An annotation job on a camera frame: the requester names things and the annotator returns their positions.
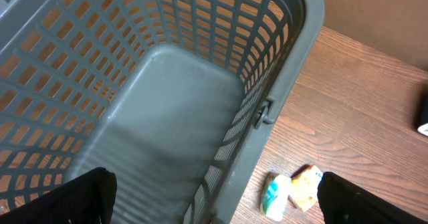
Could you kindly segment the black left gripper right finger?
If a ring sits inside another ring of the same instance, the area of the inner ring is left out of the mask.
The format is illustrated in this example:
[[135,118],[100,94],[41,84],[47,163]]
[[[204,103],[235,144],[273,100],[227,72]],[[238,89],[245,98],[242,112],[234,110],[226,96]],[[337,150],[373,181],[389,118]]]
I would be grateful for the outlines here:
[[332,172],[323,174],[317,197],[325,224],[427,224]]

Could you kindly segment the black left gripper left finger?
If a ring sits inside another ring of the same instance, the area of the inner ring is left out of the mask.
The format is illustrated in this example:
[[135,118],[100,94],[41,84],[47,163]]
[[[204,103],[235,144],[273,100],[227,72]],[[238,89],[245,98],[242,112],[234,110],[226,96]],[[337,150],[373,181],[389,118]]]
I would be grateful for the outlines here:
[[110,223],[116,192],[116,175],[98,167],[2,215],[1,224]]

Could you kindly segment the orange small carton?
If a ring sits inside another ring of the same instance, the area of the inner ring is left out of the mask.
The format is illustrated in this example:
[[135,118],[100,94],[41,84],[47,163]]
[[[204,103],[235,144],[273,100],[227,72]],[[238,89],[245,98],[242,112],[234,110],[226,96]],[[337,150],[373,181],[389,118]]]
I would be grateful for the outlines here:
[[318,185],[323,174],[316,165],[310,165],[292,178],[289,197],[303,212],[318,202]]

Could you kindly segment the teal white small carton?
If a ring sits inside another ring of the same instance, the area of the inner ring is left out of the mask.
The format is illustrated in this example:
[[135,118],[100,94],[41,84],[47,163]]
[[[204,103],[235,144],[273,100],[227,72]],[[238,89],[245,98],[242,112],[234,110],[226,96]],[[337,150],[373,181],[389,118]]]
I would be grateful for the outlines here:
[[263,215],[273,221],[281,221],[291,189],[291,178],[277,173],[267,176],[261,193],[259,209]]

